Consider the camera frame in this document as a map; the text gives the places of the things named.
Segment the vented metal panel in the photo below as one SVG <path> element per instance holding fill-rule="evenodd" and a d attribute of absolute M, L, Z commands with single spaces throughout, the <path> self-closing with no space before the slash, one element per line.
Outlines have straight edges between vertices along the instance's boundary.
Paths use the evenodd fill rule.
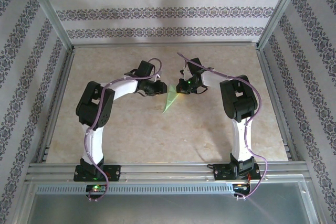
<path fill-rule="evenodd" d="M 37 194 L 83 194 L 86 185 L 40 185 Z M 231 183 L 220 184 L 168 184 L 168 185 L 113 185 L 108 189 L 112 195 L 139 194 L 227 194 L 233 192 Z"/>
<path fill-rule="evenodd" d="M 309 221 L 297 183 L 262 184 L 245 201 L 237 201 L 231 194 L 212 194 L 209 190 L 207 194 L 106 195 L 99 202 L 89 202 L 84 195 L 36 195 L 28 223 L 318 223 Z"/>

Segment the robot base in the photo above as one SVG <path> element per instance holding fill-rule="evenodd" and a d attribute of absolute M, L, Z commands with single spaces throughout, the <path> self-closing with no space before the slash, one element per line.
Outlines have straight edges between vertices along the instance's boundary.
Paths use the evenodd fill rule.
<path fill-rule="evenodd" d="M 104 165 L 103 160 L 98 166 L 107 175 L 110 182 L 117 182 L 120 178 L 120 165 Z M 91 164 L 80 160 L 80 165 L 76 166 L 74 174 L 75 182 L 105 182 L 105 177 Z"/>
<path fill-rule="evenodd" d="M 261 179 L 259 166 L 254 163 L 254 157 L 245 161 L 238 161 L 231 154 L 230 158 L 231 162 L 229 164 L 207 166 L 213 170 L 215 180 L 247 179 L 247 174 L 250 174 L 251 179 Z"/>

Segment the aluminum frame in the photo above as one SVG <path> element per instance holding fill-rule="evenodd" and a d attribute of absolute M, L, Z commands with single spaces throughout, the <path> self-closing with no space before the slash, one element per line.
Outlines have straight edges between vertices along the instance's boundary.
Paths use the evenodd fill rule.
<path fill-rule="evenodd" d="M 271 36 L 272 32 L 274 31 L 275 27 L 277 26 L 281 16 L 285 12 L 290 0 L 279 0 L 277 3 L 268 23 L 265 26 L 264 31 L 261 34 L 261 37 L 257 43 L 258 49 L 263 49 L 265 44 L 267 43 L 269 37 Z"/>
<path fill-rule="evenodd" d="M 60 19 L 58 18 L 53 6 L 51 5 L 50 0 L 38 0 L 38 2 L 40 3 L 40 6 L 42 7 L 47 18 L 50 20 L 50 23 L 55 29 L 58 37 L 63 42 L 64 46 L 67 48 L 67 50 L 72 50 L 73 46 L 70 38 L 65 31 Z"/>
<path fill-rule="evenodd" d="M 92 183 L 73 181 L 73 173 L 77 164 L 30 164 L 24 187 L 18 200 L 13 223 L 27 223 L 35 195 L 40 186 L 55 185 L 84 186 Z M 222 183 L 238 184 L 244 180 L 215 181 L 213 171 L 207 168 L 207 163 L 142 163 L 120 164 L 121 176 L 119 182 L 110 185 L 219 185 Z M 265 164 L 259 164 L 260 171 L 265 170 Z M 269 162 L 265 183 L 297 183 L 301 191 L 307 215 L 311 223 L 326 223 L 323 211 L 318 204 L 317 195 L 312 186 L 311 177 L 305 162 Z"/>
<path fill-rule="evenodd" d="M 255 46 L 251 41 L 226 41 L 226 42 L 167 42 L 167 43 L 127 43 L 127 44 L 74 44 L 75 48 L 94 47 L 192 47 L 192 46 Z"/>
<path fill-rule="evenodd" d="M 61 107 L 61 104 L 62 104 L 65 88 L 66 88 L 67 83 L 68 83 L 70 70 L 71 70 L 72 62 L 74 60 L 73 58 L 75 56 L 75 52 L 76 52 L 75 50 L 73 50 L 72 52 L 69 52 L 69 54 L 71 54 L 71 55 L 67 59 L 65 69 L 64 69 L 64 71 L 62 73 L 62 76 L 61 76 L 61 81 L 60 81 L 59 88 L 56 91 L 57 94 L 56 94 L 56 98 L 55 98 L 55 105 L 54 105 L 54 107 L 51 111 L 50 123 L 48 124 L 48 126 L 46 128 L 45 138 L 42 141 L 41 149 L 40 149 L 39 155 L 37 157 L 37 162 L 38 163 L 42 163 L 42 161 L 44 160 L 46 146 L 50 145 L 51 139 L 53 138 L 53 134 L 54 134 L 54 130 L 55 130 L 56 122 L 57 122 L 57 117 L 58 117 L 59 110 L 60 110 L 60 107 Z"/>
<path fill-rule="evenodd" d="M 266 87 L 267 87 L 267 90 L 268 90 L 269 97 L 271 99 L 271 103 L 272 103 L 272 107 L 273 107 L 273 110 L 274 110 L 274 113 L 275 113 L 275 117 L 276 117 L 277 122 L 278 122 L 278 126 L 279 126 L 279 130 L 280 130 L 282 140 L 283 140 L 285 146 L 287 145 L 288 148 L 289 148 L 289 153 L 291 155 L 291 159 L 293 161 L 298 161 L 299 157 L 298 157 L 298 155 L 295 151 L 294 143 L 293 143 L 292 138 L 291 138 L 290 133 L 289 133 L 289 129 L 288 129 L 288 125 L 286 123 L 285 115 L 283 114 L 283 111 L 281 109 L 280 100 L 279 100 L 274 82 L 272 80 L 271 73 L 270 73 L 269 68 L 267 66 L 264 52 L 262 50 L 257 50 L 257 56 L 258 56 L 258 59 L 259 59 L 262 74 L 264 75 Z"/>

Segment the patterned wallpaper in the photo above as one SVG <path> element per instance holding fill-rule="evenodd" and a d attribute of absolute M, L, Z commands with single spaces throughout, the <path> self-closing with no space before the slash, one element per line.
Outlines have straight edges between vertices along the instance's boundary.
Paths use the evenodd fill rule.
<path fill-rule="evenodd" d="M 0 24 L 0 223 L 10 223 L 66 51 L 37 0 L 0 0 Z"/>
<path fill-rule="evenodd" d="M 336 1 L 291 0 L 264 48 L 292 140 L 336 223 Z"/>
<path fill-rule="evenodd" d="M 50 0 L 73 44 L 256 42 L 278 0 Z"/>

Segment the metal plate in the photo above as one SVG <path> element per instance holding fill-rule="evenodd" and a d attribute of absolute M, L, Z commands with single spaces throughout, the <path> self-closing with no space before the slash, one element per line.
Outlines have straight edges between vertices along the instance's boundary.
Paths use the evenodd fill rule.
<path fill-rule="evenodd" d="M 247 200 L 230 194 L 36 195 L 28 223 L 309 223 L 297 183 L 262 185 Z"/>
<path fill-rule="evenodd" d="M 110 182 L 119 181 L 120 178 L 120 165 L 104 165 L 103 171 L 108 175 Z M 81 165 L 77 165 L 74 171 L 75 182 L 105 182 L 105 178 L 102 176 L 96 178 L 93 174 L 86 172 Z"/>
<path fill-rule="evenodd" d="M 87 192 L 85 185 L 39 185 L 38 195 L 83 195 Z M 166 195 L 166 194 L 232 194 L 231 183 L 220 184 L 168 184 L 168 185 L 125 185 L 109 186 L 108 195 Z"/>
<path fill-rule="evenodd" d="M 214 178 L 215 180 L 235 180 L 235 175 L 230 173 L 231 167 L 230 164 L 213 164 L 211 165 L 214 170 Z M 251 179 L 260 179 L 260 171 L 256 173 L 256 170 L 259 170 L 258 164 L 254 164 L 254 168 L 249 171 L 251 175 Z"/>

